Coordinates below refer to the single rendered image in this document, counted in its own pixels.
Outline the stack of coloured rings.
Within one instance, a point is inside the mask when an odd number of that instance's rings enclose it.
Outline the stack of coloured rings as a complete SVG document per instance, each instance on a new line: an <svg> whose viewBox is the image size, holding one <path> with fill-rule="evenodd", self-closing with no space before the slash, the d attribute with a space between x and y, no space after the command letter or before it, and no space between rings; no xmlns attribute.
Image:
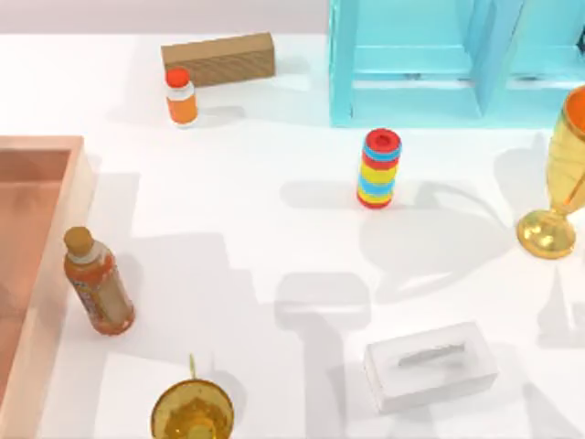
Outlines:
<svg viewBox="0 0 585 439"><path fill-rule="evenodd" d="M365 207L383 209L393 199L401 147L400 137L387 128L377 128L366 135L356 189Z"/></svg>

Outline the small orange bottle red cap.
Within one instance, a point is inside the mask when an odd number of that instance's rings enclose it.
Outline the small orange bottle red cap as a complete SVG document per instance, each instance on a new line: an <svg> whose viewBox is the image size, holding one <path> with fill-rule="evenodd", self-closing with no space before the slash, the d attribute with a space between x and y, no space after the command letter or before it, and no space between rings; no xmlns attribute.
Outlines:
<svg viewBox="0 0 585 439"><path fill-rule="evenodd" d="M188 70L172 68L165 72L166 101L171 120L181 126L197 118L195 87Z"/></svg>

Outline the brown wooden block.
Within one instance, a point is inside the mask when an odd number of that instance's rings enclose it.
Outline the brown wooden block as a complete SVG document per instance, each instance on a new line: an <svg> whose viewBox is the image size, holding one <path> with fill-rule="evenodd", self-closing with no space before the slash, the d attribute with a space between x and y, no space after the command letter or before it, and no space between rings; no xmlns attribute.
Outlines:
<svg viewBox="0 0 585 439"><path fill-rule="evenodd" d="M275 49L269 32L163 45L161 55L167 70L187 70L198 87L275 75Z"/></svg>

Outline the light blue rack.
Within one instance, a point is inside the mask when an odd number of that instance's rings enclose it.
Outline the light blue rack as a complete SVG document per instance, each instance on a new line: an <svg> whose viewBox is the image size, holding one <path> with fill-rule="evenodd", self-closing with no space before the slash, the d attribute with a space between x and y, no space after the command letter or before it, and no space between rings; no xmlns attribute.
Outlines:
<svg viewBox="0 0 585 439"><path fill-rule="evenodd" d="M585 83L585 0L329 0L335 126L547 128Z"/></svg>

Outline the white tissue box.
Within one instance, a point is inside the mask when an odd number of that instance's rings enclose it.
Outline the white tissue box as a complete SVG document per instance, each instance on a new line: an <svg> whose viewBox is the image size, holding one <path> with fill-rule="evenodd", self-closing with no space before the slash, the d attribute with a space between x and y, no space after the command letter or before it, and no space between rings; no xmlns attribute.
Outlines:
<svg viewBox="0 0 585 439"><path fill-rule="evenodd" d="M499 373L495 355L473 322L369 344L364 367L384 414L485 391Z"/></svg>

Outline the orange bottle with brown cap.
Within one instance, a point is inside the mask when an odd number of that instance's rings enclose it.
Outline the orange bottle with brown cap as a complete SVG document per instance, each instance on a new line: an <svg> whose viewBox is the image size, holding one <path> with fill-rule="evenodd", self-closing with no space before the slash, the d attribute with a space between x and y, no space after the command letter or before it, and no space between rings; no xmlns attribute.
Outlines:
<svg viewBox="0 0 585 439"><path fill-rule="evenodd" d="M112 251L81 226L68 229L63 241L64 272L93 328L108 336L125 332L135 319L135 309Z"/></svg>

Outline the round gold trophy bowl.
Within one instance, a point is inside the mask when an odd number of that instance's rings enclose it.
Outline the round gold trophy bowl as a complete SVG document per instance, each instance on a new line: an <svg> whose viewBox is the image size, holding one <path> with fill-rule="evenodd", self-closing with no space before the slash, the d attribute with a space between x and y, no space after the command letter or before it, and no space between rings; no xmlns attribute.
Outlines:
<svg viewBox="0 0 585 439"><path fill-rule="evenodd" d="M189 355L190 378L166 389L150 417L152 439L230 439L235 421L228 394L211 380L197 377Z"/></svg>

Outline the salmon-coloured shallow box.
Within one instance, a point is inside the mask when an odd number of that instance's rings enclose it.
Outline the salmon-coloured shallow box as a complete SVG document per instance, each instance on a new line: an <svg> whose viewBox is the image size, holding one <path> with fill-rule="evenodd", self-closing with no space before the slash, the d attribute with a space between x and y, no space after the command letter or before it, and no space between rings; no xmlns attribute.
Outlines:
<svg viewBox="0 0 585 439"><path fill-rule="evenodd" d="M0 135L0 439L35 439L69 300L65 231L95 176L76 135Z"/></svg>

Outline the tall gold trophy cup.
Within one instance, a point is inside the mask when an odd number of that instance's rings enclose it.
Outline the tall gold trophy cup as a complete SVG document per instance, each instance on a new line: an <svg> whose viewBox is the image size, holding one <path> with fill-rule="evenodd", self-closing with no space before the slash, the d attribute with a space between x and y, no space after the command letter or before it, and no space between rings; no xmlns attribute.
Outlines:
<svg viewBox="0 0 585 439"><path fill-rule="evenodd" d="M570 254L577 234L568 216L585 208L585 85L566 97L548 148L549 207L527 213L516 225L520 244L542 259Z"/></svg>

